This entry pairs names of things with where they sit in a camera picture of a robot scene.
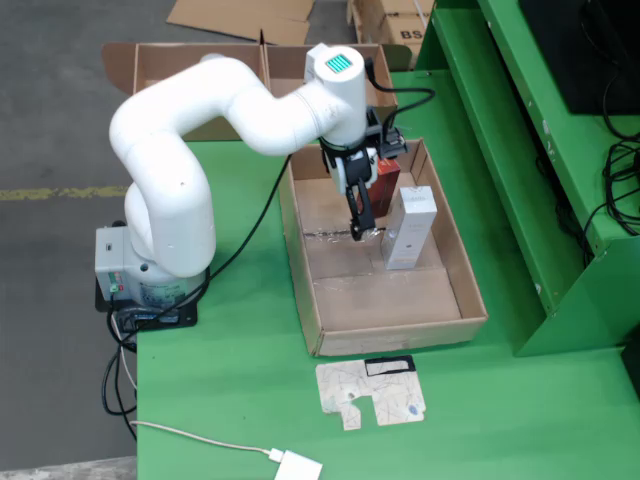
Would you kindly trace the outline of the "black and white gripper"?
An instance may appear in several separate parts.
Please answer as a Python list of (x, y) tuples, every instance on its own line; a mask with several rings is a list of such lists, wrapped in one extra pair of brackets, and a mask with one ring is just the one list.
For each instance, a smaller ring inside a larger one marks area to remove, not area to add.
[[(375, 217), (367, 188), (378, 178), (378, 150), (372, 138), (364, 138), (354, 147), (338, 147), (320, 138), (323, 162), (337, 192), (345, 195), (351, 213), (350, 231), (360, 241), (365, 231), (375, 228)], [(361, 204), (359, 206), (357, 189)]]

